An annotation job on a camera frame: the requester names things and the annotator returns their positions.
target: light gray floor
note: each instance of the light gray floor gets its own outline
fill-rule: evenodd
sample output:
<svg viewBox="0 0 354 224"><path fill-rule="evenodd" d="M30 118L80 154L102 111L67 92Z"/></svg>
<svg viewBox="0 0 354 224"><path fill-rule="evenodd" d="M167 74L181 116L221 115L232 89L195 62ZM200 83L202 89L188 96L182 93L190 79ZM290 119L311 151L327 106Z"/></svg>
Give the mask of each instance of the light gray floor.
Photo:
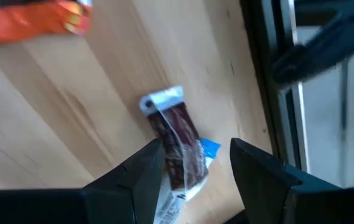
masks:
<svg viewBox="0 0 354 224"><path fill-rule="evenodd" d="M316 27L298 28L299 42L305 42ZM354 186L354 57L348 64L348 132L346 187ZM303 83L310 173L341 185L342 150L340 122L341 65Z"/></svg>

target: wooden table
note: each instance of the wooden table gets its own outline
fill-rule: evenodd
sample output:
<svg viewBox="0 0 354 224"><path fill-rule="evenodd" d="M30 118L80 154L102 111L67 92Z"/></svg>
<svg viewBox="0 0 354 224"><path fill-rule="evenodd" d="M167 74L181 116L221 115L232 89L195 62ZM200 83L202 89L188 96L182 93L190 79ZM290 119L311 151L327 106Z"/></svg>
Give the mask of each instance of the wooden table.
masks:
<svg viewBox="0 0 354 224"><path fill-rule="evenodd" d="M0 45L0 189L81 187L153 137L142 95L183 85L199 133L222 143L181 223L242 208L229 162L240 137L271 151L238 0L93 0L84 37Z"/></svg>

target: orange package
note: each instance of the orange package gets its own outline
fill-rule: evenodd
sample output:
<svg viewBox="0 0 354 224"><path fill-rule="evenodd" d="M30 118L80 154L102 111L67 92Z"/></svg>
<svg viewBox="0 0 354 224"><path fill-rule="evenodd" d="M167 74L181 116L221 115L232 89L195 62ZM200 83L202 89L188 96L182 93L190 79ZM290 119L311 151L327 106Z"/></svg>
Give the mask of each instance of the orange package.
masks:
<svg viewBox="0 0 354 224"><path fill-rule="evenodd" d="M83 35L91 12L90 0L0 0L0 42L44 33Z"/></svg>

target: blue tab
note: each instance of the blue tab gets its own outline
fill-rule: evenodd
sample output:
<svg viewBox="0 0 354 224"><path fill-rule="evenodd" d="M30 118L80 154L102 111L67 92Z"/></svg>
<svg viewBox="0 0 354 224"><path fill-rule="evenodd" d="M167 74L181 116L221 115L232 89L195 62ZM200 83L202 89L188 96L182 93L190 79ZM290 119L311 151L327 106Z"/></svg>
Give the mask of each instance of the blue tab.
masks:
<svg viewBox="0 0 354 224"><path fill-rule="evenodd" d="M200 138L200 141L202 142L204 148L204 156L209 157L211 159L215 159L217 156L217 152L221 147L221 144L218 144L205 138Z"/></svg>

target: wood grain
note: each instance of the wood grain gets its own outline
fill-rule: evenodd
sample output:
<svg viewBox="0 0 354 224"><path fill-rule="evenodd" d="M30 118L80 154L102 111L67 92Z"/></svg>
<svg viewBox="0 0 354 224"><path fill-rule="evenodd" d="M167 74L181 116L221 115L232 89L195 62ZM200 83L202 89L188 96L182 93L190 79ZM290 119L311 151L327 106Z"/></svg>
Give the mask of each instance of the wood grain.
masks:
<svg viewBox="0 0 354 224"><path fill-rule="evenodd" d="M180 223L243 209L229 140L271 151L238 0L94 0L85 37L0 45L0 189L81 187L153 138L142 95L183 85L191 117L222 143Z"/></svg>

